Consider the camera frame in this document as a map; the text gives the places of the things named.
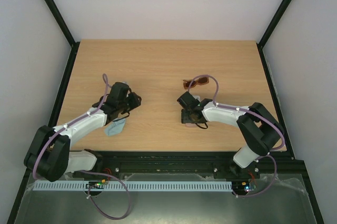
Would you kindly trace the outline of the pink glasses case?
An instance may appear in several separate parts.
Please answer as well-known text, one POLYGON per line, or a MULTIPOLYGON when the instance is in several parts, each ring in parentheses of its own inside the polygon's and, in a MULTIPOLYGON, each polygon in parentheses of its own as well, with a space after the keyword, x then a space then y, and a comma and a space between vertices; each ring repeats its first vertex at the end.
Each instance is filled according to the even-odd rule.
POLYGON ((188 127, 188 128, 195 128, 195 127, 197 127, 197 125, 195 124, 195 123, 186 123, 186 124, 184 124, 186 127, 188 127))

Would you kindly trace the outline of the brown rectangular sunglasses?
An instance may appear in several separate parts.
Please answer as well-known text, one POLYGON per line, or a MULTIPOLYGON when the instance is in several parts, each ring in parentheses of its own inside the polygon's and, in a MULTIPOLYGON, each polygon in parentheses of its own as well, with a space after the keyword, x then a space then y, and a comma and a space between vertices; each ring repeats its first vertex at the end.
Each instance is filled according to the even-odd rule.
POLYGON ((197 85, 206 85, 209 83, 208 76, 200 76, 195 80, 183 80, 183 87, 185 90, 194 88, 197 85))

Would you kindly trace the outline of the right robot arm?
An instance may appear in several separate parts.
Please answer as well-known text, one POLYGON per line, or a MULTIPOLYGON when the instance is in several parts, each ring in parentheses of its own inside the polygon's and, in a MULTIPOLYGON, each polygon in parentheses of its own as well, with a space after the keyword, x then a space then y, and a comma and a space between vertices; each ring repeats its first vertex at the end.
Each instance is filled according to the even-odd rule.
POLYGON ((284 128, 266 109, 255 102, 251 106, 233 106, 216 103, 211 99, 198 100, 190 92, 177 99, 182 107, 181 123, 195 124, 207 129, 208 122, 219 122, 240 129, 246 145, 238 150, 230 164, 230 173, 239 178, 248 166, 285 144, 284 128))

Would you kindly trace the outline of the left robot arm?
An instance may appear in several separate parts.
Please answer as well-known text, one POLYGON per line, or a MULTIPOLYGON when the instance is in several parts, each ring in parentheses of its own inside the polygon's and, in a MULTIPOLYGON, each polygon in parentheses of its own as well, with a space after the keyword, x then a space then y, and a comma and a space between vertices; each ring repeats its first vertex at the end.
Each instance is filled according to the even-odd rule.
POLYGON ((32 171, 34 179, 44 178, 50 182, 57 181, 65 173, 91 171, 97 155, 90 150, 71 151, 72 146, 91 132, 118 121, 120 114, 128 117, 141 101, 126 83, 107 86, 99 102, 79 117, 59 126, 40 127, 24 158, 24 165, 32 171))

